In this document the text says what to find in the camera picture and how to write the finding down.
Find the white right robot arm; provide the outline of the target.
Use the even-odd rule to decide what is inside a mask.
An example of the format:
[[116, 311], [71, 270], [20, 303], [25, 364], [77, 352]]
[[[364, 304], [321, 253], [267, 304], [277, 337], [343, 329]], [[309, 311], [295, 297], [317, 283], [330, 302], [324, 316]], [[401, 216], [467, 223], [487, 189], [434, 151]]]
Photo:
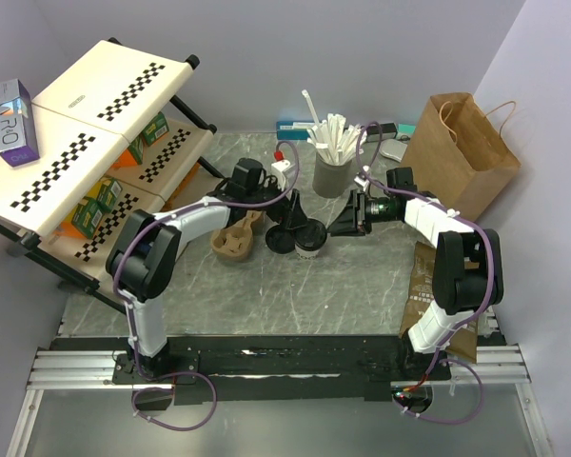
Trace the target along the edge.
[[411, 168], [386, 173], [383, 197], [373, 197], [368, 171], [356, 176], [342, 212], [328, 226], [333, 237], [365, 236], [377, 223], [400, 221], [435, 249], [432, 300], [423, 316], [404, 331], [397, 355], [403, 377], [418, 379], [430, 366], [428, 354], [444, 350], [459, 328], [503, 296], [501, 245], [492, 229], [481, 229], [446, 209], [432, 194], [419, 193]]

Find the white paper coffee cup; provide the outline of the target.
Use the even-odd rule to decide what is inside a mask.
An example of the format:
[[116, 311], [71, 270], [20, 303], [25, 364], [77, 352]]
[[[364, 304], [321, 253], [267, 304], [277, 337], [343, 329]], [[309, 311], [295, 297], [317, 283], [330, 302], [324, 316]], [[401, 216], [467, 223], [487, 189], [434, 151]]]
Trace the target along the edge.
[[296, 239], [295, 251], [303, 259], [315, 259], [324, 244], [321, 239]]

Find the black plastic cup lid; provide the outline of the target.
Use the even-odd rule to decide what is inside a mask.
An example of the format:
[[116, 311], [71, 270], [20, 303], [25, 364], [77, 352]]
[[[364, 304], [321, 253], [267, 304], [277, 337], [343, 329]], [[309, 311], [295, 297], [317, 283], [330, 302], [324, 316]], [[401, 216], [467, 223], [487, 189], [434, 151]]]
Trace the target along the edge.
[[265, 235], [267, 247], [274, 253], [284, 255], [295, 250], [295, 239], [291, 231], [281, 226], [271, 227]]

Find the brown paper bag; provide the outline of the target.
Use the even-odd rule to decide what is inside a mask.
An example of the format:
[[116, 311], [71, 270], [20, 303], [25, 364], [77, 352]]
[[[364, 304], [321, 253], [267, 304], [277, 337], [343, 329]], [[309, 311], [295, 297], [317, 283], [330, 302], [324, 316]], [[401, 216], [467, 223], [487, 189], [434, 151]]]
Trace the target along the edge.
[[522, 164], [468, 92], [429, 97], [401, 165], [418, 189], [476, 221]]

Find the brown pulp cup carrier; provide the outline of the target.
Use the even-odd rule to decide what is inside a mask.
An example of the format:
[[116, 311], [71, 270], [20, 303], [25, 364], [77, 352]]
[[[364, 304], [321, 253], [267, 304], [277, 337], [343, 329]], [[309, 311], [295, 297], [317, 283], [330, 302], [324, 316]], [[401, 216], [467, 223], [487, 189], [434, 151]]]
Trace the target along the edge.
[[210, 245], [218, 258], [225, 261], [243, 262], [252, 251], [254, 239], [265, 225], [265, 213], [249, 210], [246, 216], [228, 228], [214, 230]]

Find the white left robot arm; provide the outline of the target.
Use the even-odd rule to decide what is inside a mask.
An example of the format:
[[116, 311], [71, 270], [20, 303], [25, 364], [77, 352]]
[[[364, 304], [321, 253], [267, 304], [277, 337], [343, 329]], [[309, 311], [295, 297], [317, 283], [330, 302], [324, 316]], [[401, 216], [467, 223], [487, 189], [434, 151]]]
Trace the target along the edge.
[[254, 159], [237, 162], [232, 174], [199, 201], [158, 213], [137, 209], [126, 220], [108, 255], [106, 271], [128, 319], [128, 344], [135, 371], [150, 383], [167, 376], [167, 334], [162, 294], [186, 245], [229, 228], [250, 210], [278, 223], [306, 223], [294, 185], [299, 166], [277, 160], [270, 170]]

